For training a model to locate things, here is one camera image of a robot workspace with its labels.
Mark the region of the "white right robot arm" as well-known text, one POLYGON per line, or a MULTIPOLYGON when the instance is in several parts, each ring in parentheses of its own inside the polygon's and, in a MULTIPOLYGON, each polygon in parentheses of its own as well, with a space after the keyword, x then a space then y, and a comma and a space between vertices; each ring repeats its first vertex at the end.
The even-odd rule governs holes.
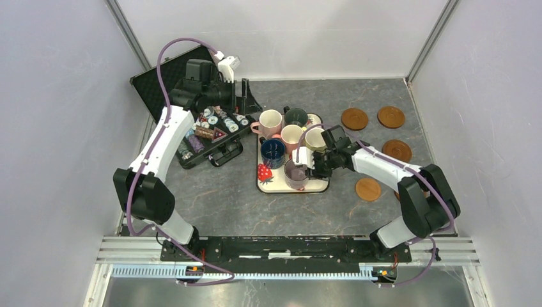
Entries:
POLYGON ((369 236, 369 253, 375 260, 387 260, 400 244, 454 229, 460 206, 440 167, 402 162, 350 137, 340 125, 326 126, 321 136, 323 152, 298 145, 292 153, 295 165, 305 166, 309 178, 329 178, 343 168, 367 175, 399 195, 400 216, 369 236))

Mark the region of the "light brown wooden coaster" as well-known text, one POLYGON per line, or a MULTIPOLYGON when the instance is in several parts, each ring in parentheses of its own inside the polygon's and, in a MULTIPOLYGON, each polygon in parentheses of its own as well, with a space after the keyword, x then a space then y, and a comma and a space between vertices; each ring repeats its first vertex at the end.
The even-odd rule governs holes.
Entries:
POLYGON ((355 191, 359 198, 365 201, 376 201, 381 197, 380 184, 373 178, 362 178, 355 184, 355 191))

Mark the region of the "purple glass mug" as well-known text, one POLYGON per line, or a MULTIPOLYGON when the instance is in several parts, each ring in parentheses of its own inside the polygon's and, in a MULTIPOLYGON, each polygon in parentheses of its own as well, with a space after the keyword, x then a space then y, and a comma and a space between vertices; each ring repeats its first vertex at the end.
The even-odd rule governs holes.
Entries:
POLYGON ((303 191, 309 181, 306 171, 307 166, 296 165, 292 159, 288 160, 284 165, 286 184, 294 190, 303 191))

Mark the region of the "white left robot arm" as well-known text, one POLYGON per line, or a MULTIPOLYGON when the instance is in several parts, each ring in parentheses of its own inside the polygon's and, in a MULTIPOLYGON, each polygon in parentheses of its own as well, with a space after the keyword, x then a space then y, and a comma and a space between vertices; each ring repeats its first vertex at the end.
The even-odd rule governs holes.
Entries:
POLYGON ((184 260, 196 259, 201 244, 194 239, 196 229, 175 210, 175 197, 165 184, 167 171, 173 159, 190 169, 206 159, 221 165, 241 153, 238 140, 249 133, 252 114, 261 106, 247 79, 235 82, 239 64, 235 56, 189 59, 172 88, 157 67, 161 97, 155 100, 160 107, 155 130, 130 166, 114 172, 122 210, 170 236, 184 260))

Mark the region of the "strawberry pattern white tray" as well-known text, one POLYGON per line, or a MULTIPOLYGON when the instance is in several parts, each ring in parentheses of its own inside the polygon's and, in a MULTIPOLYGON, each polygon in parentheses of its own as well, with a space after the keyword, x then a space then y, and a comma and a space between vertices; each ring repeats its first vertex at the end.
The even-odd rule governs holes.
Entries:
MULTIPOLYGON (((304 132, 308 127, 312 126, 315 123, 320 123, 321 118, 316 114, 308 114, 309 121, 306 126, 302 127, 304 132)), ((256 169, 256 185, 257 188, 265 194, 297 194, 297 193, 322 193, 326 191, 329 187, 329 182, 322 179, 309 179, 305 189, 303 191, 298 191, 290 188, 286 184, 285 174, 284 174, 284 165, 288 160, 291 159, 291 155, 285 154, 283 165, 278 169, 269 169, 262 164, 260 157, 260 139, 263 138, 259 134, 256 134, 258 137, 257 140, 257 169, 256 169)), ((277 138, 281 140, 280 134, 276 134, 272 138, 277 138)), ((298 146, 304 146, 305 141, 300 138, 298 146)))

